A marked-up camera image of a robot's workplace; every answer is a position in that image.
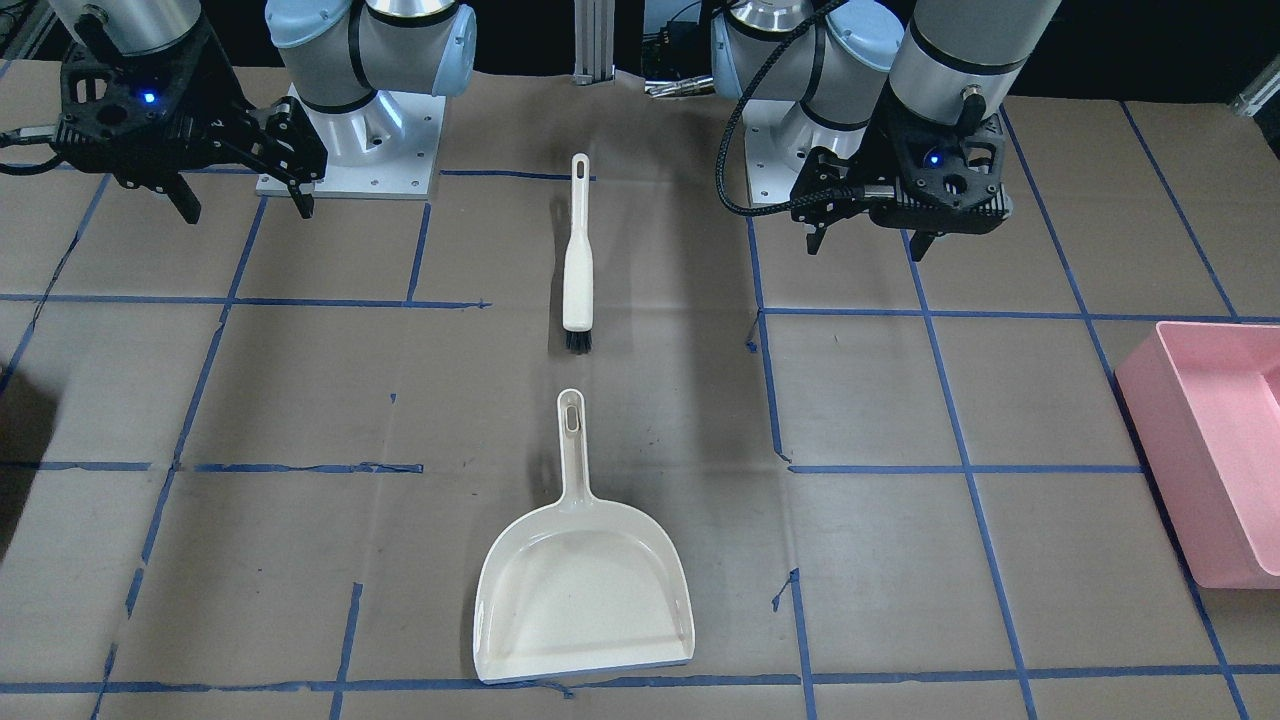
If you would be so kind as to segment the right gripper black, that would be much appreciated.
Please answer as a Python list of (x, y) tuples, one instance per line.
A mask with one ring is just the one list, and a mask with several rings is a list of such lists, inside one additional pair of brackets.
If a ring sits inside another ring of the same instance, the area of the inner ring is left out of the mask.
[(275, 178), (300, 217), (314, 217), (314, 183), (326, 169), (319, 133), (296, 97), (265, 108), (248, 101), (207, 20), (138, 55), (109, 37), (105, 20), (74, 28), (88, 37), (63, 60), (61, 115), (50, 140), (64, 161), (165, 195), (191, 225), (202, 205), (183, 176), (216, 164)]

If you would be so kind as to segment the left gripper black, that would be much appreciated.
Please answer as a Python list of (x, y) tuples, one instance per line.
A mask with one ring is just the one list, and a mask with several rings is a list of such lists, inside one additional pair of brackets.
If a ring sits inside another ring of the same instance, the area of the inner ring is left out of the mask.
[(1011, 217), (1004, 155), (1004, 128), (984, 100), (964, 100), (951, 123), (883, 100), (852, 158), (822, 146), (808, 154), (790, 217), (804, 224), (810, 256), (832, 224), (865, 213), (877, 225), (914, 231), (908, 251), (919, 263), (942, 234), (986, 234)]

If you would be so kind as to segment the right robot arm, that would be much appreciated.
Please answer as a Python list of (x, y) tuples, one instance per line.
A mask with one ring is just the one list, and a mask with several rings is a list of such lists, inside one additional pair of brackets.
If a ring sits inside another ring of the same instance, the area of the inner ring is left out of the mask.
[(165, 196), (189, 224), (202, 205), (186, 174), (215, 165), (273, 178), (311, 217), (329, 169), (407, 142), (393, 96), (462, 94), (477, 44), (476, 13), (462, 1), (52, 9), (70, 36), (59, 113), (50, 126), (5, 132), (3, 143), (49, 146), (41, 170), (67, 163)]

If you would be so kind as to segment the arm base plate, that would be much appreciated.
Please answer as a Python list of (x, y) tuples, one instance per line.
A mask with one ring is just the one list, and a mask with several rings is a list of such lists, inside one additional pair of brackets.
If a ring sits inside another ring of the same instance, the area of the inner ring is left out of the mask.
[(867, 127), (836, 129), (812, 119), (800, 102), (755, 100), (741, 118), (745, 131), (749, 205), (790, 200), (810, 149), (822, 146), (849, 159), (861, 146)]
[(425, 201), (435, 176), (445, 97), (380, 91), (346, 114), (306, 113), (328, 150), (316, 199)]

